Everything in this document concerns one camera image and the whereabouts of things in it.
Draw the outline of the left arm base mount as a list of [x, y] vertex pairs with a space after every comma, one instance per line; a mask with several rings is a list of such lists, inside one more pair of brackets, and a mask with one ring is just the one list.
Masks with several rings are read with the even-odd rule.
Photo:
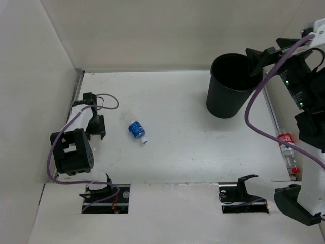
[[117, 195], [97, 203], [93, 202], [114, 194], [117, 189], [112, 186], [106, 186], [102, 189], [91, 190], [89, 186], [86, 186], [85, 193], [79, 195], [83, 198], [82, 213], [127, 214], [129, 211], [131, 186], [127, 184], [118, 186], [120, 188], [120, 191]]

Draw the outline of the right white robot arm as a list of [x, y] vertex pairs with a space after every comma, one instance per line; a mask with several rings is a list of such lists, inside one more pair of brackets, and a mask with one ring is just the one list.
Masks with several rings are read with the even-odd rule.
[[[245, 123], [258, 134], [288, 146], [305, 157], [301, 184], [276, 188], [271, 191], [271, 195], [284, 215], [306, 226], [324, 221], [324, 69], [311, 69], [305, 62], [314, 51], [324, 54], [324, 42], [317, 43], [316, 40], [316, 34], [310, 33], [301, 39], [277, 39], [279, 50], [273, 47], [264, 51], [251, 48], [245, 50], [251, 76], [257, 75], [263, 67], [273, 65], [247, 104]], [[276, 75], [280, 76], [301, 110], [295, 116], [295, 121], [303, 148], [271, 136], [249, 121], [249, 113], [257, 95]]]

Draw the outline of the clear plastic bottle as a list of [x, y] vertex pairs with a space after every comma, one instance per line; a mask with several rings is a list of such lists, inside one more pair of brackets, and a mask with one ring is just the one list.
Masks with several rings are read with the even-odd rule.
[[93, 135], [89, 142], [94, 156], [94, 167], [91, 170], [91, 172], [94, 174], [98, 172], [100, 154], [101, 154], [101, 142], [102, 140], [100, 135]]

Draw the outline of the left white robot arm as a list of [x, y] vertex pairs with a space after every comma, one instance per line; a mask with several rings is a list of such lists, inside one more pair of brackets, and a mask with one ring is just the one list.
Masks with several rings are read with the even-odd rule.
[[88, 92], [82, 99], [74, 101], [70, 117], [59, 132], [50, 136], [51, 148], [47, 160], [47, 173], [54, 183], [60, 185], [88, 184], [99, 185], [96, 190], [88, 189], [90, 197], [97, 196], [101, 202], [110, 202], [118, 193], [119, 187], [112, 184], [108, 175], [90, 179], [60, 181], [50, 172], [50, 161], [54, 158], [55, 167], [60, 175], [76, 176], [90, 174], [94, 168], [94, 155], [90, 146], [92, 136], [99, 135], [103, 139], [106, 135], [104, 117], [99, 114], [99, 109], [114, 110], [119, 107], [116, 102], [114, 107], [104, 107], [98, 104], [98, 95]]

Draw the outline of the black plastic bin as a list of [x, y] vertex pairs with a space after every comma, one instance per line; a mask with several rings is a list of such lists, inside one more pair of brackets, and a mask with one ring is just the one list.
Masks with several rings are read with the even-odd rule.
[[208, 111], [217, 118], [232, 118], [262, 80], [262, 72], [249, 75], [248, 57], [236, 53], [219, 56], [210, 68], [206, 100]]

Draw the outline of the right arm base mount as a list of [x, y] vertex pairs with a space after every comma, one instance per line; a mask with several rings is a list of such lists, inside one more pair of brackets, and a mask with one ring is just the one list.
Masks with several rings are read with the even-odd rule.
[[265, 199], [246, 193], [241, 195], [236, 184], [220, 184], [218, 197], [223, 214], [269, 213]]

